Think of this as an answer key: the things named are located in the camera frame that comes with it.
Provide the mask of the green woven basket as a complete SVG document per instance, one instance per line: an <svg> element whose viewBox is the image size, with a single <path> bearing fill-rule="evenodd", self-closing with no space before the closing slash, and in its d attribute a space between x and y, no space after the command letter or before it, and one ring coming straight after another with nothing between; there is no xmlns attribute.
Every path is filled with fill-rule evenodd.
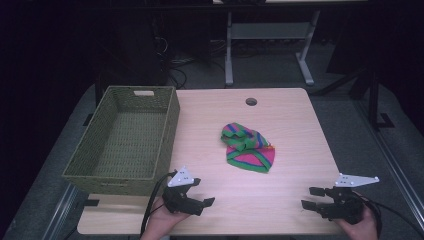
<svg viewBox="0 0 424 240"><path fill-rule="evenodd" d="M179 113L173 87L108 87L63 177L90 194L149 195L169 171Z"/></svg>

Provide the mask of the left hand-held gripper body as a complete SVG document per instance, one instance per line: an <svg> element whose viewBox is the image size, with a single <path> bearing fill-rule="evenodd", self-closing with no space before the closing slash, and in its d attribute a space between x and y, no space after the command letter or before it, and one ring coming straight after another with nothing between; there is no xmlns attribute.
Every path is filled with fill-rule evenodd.
<svg viewBox="0 0 424 240"><path fill-rule="evenodd" d="M169 212L201 215L203 208L199 208L194 204L196 199L187 196L187 192L189 191L187 191L187 187L193 182L193 179L194 177L186 166L174 172L162 194L165 207Z"/></svg>

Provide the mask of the striped pink green knit cloth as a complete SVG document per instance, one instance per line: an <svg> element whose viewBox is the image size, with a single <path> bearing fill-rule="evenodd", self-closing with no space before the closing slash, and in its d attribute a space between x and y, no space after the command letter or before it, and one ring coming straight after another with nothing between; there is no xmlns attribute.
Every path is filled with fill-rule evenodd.
<svg viewBox="0 0 424 240"><path fill-rule="evenodd" d="M273 166L276 149L256 130L230 123L223 127L221 141L226 144L226 160L232 166L259 173L268 173Z"/></svg>

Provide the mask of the person's right hand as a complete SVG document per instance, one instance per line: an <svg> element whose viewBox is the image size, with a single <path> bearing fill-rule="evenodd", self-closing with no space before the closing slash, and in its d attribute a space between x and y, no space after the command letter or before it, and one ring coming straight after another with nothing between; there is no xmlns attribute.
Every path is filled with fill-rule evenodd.
<svg viewBox="0 0 424 240"><path fill-rule="evenodd" d="M379 240L375 214L367 205L364 205L359 223L352 225L343 219L336 219L335 223L350 240Z"/></svg>

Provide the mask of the black stand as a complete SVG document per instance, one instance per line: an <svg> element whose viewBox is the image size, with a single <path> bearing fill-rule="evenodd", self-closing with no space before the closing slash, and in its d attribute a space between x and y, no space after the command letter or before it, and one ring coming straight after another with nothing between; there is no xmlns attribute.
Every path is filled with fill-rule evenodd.
<svg viewBox="0 0 424 240"><path fill-rule="evenodd" d="M368 122L372 128L394 128L395 125L386 113L380 113L379 106L379 78L374 70L361 67L328 86L310 93L310 96L325 96L337 88L353 81L353 85L348 95L353 100L362 99L368 94Z"/></svg>

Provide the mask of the person's left hand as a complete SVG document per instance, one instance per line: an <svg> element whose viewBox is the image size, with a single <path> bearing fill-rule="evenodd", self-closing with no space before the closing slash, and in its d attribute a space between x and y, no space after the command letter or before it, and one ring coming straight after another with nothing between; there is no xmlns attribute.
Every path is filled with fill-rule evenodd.
<svg viewBox="0 0 424 240"><path fill-rule="evenodd" d="M186 213L171 213L164 207L164 201L159 197L153 204L155 211L150 214L146 229L140 240L161 240L167 236L173 228L189 217Z"/></svg>

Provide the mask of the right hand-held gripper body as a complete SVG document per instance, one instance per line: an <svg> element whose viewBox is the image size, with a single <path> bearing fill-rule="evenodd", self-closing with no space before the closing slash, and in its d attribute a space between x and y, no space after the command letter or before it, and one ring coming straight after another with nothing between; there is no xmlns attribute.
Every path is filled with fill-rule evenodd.
<svg viewBox="0 0 424 240"><path fill-rule="evenodd" d="M380 179L347 175L340 173L332 188L325 188L324 195L333 199L333 203L320 204L319 214L329 220L343 219L351 225L363 220L364 207L369 208L374 214L380 216L380 210L369 200L354 192L355 187L378 183Z"/></svg>

